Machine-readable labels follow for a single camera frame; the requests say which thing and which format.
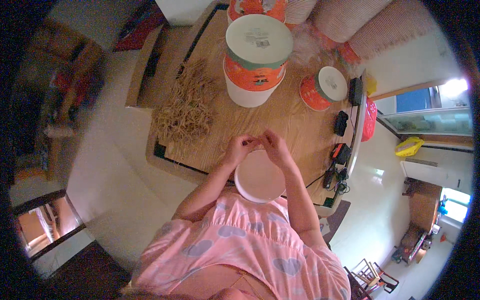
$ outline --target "air conditioner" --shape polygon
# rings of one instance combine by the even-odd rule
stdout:
[[[456,171],[440,168],[436,162],[406,158],[405,161],[400,162],[400,165],[405,177],[462,191],[463,175]]]

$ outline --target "wooden chair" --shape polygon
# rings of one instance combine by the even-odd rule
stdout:
[[[356,273],[344,267],[350,281],[352,299],[371,300],[373,291],[380,287],[383,287],[387,293],[391,294],[398,286],[399,281],[385,273],[377,263],[367,262],[366,259],[363,259],[363,261],[365,266]],[[355,277],[363,281],[365,286],[362,286]]]

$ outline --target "wooden table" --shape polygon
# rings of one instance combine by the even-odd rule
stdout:
[[[223,156],[232,136],[244,133],[256,136],[266,128],[270,128],[285,138],[307,186],[330,166],[331,158],[329,155],[336,143],[346,143],[353,146],[352,159],[348,164],[349,173],[351,173],[360,144],[360,141],[357,142],[357,140],[361,138],[362,134],[365,105],[360,106],[360,111],[358,111],[358,107],[352,109],[348,100],[344,100],[332,104],[329,109],[322,112],[308,108],[300,98],[299,85],[303,77],[318,71],[324,66],[321,62],[312,63],[308,67],[289,64],[284,81],[267,102],[259,107],[243,108],[229,98],[222,69],[222,59],[226,46],[225,32],[228,26],[226,7],[227,5],[222,4],[221,1],[214,1],[205,10],[192,27],[189,35],[184,39],[183,44],[176,47],[176,54],[168,56],[169,58],[173,56],[173,58],[168,64],[166,74],[157,70],[158,80],[155,78],[151,80],[148,87],[150,91],[154,91],[155,104],[162,105],[163,97],[169,90],[173,78],[179,70],[179,65],[188,57],[189,50],[191,50],[191,46],[197,37],[198,42],[191,51],[189,59],[208,59],[208,73],[210,76],[218,78],[218,85],[222,88],[220,97],[212,103],[214,117],[211,133],[191,145],[181,148],[179,145],[168,141],[156,141],[151,129],[146,150],[147,160],[152,165],[176,175],[182,173],[184,178],[186,175],[187,179],[198,179],[198,176],[193,176],[191,172],[179,172],[178,169],[175,170],[172,166],[167,166],[164,161],[162,162],[159,159],[166,159],[170,162],[180,163],[190,169],[208,173]],[[161,64],[165,65],[162,58],[160,58],[158,65]],[[344,68],[337,63],[334,66],[344,74],[348,82],[349,78]],[[339,137],[333,132],[335,118],[341,110],[348,115],[352,114],[352,122],[348,121],[344,137]],[[335,195],[335,192],[323,189],[322,184],[323,181],[318,180],[308,186],[308,191],[314,204],[318,205],[316,208],[319,215],[329,216],[335,212],[341,195]]]

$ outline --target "barcode label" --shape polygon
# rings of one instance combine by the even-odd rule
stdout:
[[[270,46],[270,42],[266,41],[257,41],[257,48],[264,48]]]

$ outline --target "pink pajama top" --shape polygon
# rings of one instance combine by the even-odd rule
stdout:
[[[261,280],[277,299],[350,299],[339,259],[325,246],[302,242],[283,198],[255,204],[224,191],[202,221],[165,223],[139,264],[133,288],[159,295],[202,268],[228,264]]]

